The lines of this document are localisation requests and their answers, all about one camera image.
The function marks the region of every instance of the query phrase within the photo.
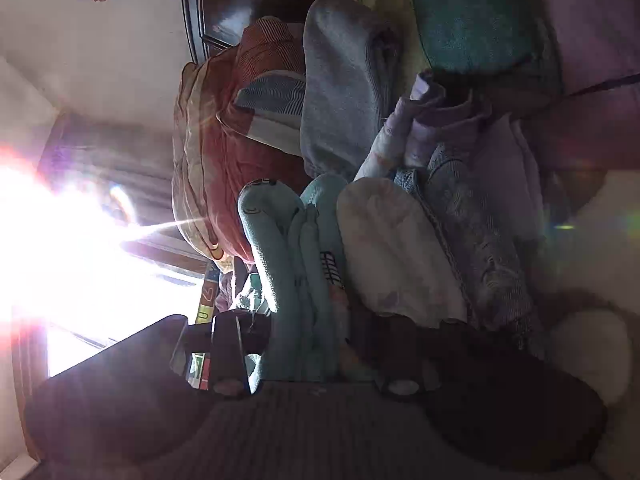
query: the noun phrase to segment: gray towel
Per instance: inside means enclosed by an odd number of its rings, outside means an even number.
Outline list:
[[[305,171],[352,180],[391,112],[398,36],[391,24],[353,0],[316,0],[306,17],[303,46]]]

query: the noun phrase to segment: yellow fabric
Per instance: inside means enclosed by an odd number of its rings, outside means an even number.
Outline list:
[[[415,21],[414,0],[355,1],[375,10],[380,16],[393,23],[401,35],[403,49],[392,90],[392,102],[395,102],[401,95],[408,95],[417,73],[430,68]]]

